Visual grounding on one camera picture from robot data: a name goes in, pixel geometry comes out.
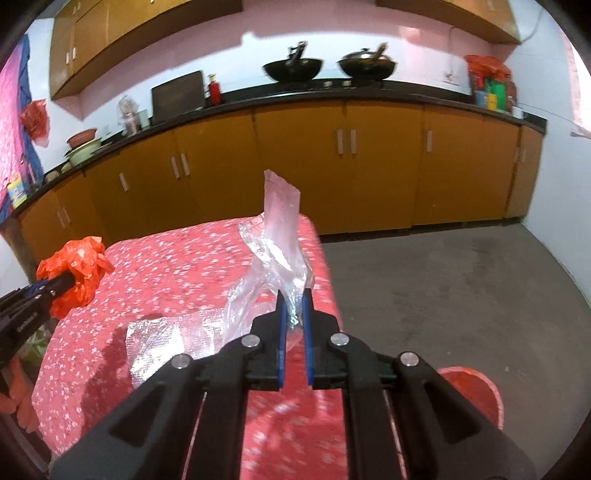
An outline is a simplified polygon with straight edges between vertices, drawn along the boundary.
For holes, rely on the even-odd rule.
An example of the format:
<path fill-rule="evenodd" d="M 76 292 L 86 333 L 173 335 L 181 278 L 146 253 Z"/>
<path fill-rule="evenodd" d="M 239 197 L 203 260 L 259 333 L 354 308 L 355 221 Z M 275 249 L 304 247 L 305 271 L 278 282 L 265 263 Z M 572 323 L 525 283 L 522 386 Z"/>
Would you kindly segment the left hand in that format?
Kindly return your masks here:
<path fill-rule="evenodd" d="M 7 381 L 8 394 L 1 395 L 1 412 L 15 414 L 18 426 L 27 433 L 33 433 L 38 429 L 39 420 L 31 401 L 31 384 L 17 356 L 11 359 L 9 369 L 11 378 Z"/>

